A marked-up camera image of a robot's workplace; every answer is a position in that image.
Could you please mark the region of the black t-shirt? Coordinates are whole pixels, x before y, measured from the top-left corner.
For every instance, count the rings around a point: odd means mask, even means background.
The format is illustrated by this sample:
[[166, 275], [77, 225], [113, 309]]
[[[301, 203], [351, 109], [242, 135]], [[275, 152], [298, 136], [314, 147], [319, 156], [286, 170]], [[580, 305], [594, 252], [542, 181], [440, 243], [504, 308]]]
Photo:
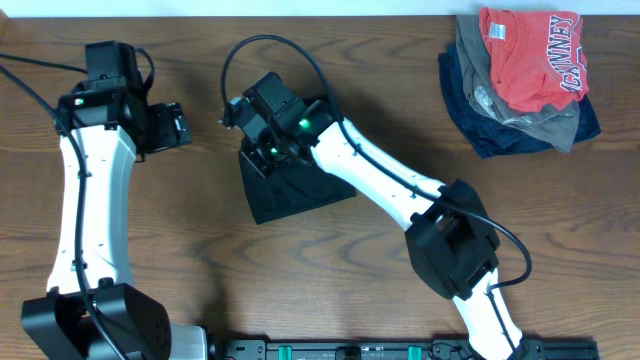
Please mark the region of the black t-shirt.
[[[331, 124], [332, 116], [324, 98], [303, 101], [307, 109], [294, 124], [291, 132], [298, 129], [309, 130], [313, 133], [314, 146], [318, 143], [320, 132]], [[320, 169], [312, 155], [310, 166], [276, 170], [268, 178], [259, 178], [241, 164], [241, 146], [238, 160], [245, 195], [252, 216], [258, 224], [313, 210], [356, 195], [353, 186]]]

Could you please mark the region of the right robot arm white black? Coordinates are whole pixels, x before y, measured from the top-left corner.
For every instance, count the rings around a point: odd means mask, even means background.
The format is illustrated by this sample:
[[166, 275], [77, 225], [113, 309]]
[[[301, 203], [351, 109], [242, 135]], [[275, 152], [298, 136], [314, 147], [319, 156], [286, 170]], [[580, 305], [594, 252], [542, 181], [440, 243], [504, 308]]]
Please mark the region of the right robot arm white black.
[[485, 359], [514, 359], [523, 334], [500, 293], [500, 234], [475, 190], [424, 176], [367, 140], [323, 100], [236, 98], [243, 133], [243, 182], [258, 223], [349, 197], [368, 197], [403, 230], [410, 264], [434, 292], [454, 302], [471, 348]]

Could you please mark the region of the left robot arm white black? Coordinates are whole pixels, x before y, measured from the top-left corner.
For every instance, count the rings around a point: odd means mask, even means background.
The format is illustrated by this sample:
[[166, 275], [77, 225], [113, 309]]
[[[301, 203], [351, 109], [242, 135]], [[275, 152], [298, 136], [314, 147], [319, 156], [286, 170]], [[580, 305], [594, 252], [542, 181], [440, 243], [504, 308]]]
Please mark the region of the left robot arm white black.
[[60, 240], [45, 296], [26, 300], [25, 332], [50, 359], [205, 359], [203, 328], [170, 321], [135, 287], [129, 184], [138, 155], [186, 145], [181, 106], [128, 86], [82, 84], [54, 111], [64, 165]]

